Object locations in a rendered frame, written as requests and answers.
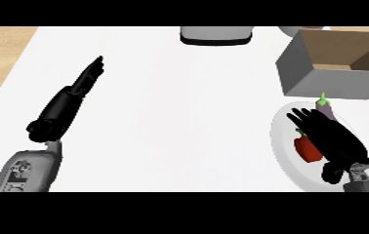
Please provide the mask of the red bell pepper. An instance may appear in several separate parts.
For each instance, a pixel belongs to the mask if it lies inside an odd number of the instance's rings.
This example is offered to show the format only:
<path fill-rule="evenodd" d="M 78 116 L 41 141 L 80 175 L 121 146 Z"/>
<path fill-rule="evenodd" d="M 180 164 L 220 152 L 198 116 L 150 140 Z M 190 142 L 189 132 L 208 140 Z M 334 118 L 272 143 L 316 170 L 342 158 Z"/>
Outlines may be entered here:
<path fill-rule="evenodd" d="M 314 144 L 311 143 L 307 135 L 303 133 L 300 129 L 295 130 L 300 133 L 300 138 L 294 140 L 294 148 L 301 157 L 301 159 L 307 162 L 317 162 L 323 159 L 323 155 L 317 150 Z"/>

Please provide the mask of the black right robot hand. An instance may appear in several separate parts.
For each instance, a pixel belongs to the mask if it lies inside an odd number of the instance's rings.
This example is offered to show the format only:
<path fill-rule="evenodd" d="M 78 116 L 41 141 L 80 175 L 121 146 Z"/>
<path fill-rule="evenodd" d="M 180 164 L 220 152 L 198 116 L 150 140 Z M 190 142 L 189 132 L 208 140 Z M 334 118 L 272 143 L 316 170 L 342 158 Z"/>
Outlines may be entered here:
<path fill-rule="evenodd" d="M 329 184 L 338 184 L 342 173 L 353 164 L 369 165 L 367 149 L 348 128 L 317 109 L 291 109 L 288 119 L 307 135 L 328 163 L 322 170 L 322 179 Z"/>

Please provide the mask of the white plate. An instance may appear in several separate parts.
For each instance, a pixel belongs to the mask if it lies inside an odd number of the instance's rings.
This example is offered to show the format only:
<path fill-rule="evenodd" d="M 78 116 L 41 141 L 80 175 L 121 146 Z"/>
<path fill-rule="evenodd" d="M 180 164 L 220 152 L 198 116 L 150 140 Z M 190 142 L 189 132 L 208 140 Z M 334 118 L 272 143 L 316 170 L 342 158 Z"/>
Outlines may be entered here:
<path fill-rule="evenodd" d="M 272 123 L 272 143 L 276 154 L 276 160 L 283 172 L 298 187 L 308 192 L 344 191 L 342 186 L 350 182 L 348 171 L 342 173 L 338 184 L 329 184 L 322 179 L 323 166 L 328 163 L 326 158 L 317 162 L 307 163 L 294 148 L 294 140 L 300 138 L 298 129 L 286 114 L 291 109 L 316 109 L 313 102 L 294 102 L 288 104 L 277 112 Z"/>

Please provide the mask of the grey cardboard box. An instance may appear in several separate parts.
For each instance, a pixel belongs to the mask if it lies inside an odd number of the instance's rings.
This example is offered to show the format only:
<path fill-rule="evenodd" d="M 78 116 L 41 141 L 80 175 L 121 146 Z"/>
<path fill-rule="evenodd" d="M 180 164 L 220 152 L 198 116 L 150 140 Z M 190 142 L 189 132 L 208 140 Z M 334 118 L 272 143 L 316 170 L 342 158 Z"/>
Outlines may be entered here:
<path fill-rule="evenodd" d="M 276 70 L 288 97 L 369 99 L 369 32 L 300 30 Z"/>

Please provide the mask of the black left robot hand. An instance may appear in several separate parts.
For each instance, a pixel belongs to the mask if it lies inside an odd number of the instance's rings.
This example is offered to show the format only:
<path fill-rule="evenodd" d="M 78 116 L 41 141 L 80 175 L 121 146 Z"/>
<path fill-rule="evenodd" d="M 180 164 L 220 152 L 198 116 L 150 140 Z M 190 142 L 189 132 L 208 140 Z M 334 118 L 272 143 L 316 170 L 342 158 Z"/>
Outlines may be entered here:
<path fill-rule="evenodd" d="M 31 141 L 56 141 L 63 136 L 75 119 L 86 95 L 102 73 L 102 57 L 97 57 L 83 71 L 75 83 L 57 92 L 38 118 L 29 123 L 27 131 Z"/>

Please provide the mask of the purple eggplant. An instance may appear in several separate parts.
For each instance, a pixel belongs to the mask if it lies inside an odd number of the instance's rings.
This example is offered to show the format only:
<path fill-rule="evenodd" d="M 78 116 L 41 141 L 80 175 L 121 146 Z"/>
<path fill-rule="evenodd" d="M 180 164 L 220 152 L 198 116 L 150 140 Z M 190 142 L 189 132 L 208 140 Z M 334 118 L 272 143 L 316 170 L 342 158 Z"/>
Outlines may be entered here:
<path fill-rule="evenodd" d="M 326 99 L 326 93 L 320 93 L 320 98 L 316 101 L 316 109 L 326 115 L 331 120 L 336 120 L 331 102 Z"/>

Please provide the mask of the grey appliance with black base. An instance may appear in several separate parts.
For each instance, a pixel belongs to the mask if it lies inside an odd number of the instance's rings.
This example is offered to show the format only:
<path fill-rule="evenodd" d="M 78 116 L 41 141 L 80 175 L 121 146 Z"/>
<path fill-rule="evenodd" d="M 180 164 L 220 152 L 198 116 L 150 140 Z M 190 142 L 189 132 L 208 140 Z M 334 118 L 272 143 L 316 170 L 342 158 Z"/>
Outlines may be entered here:
<path fill-rule="evenodd" d="M 196 46 L 235 46 L 248 44 L 252 26 L 181 26 L 180 41 Z"/>

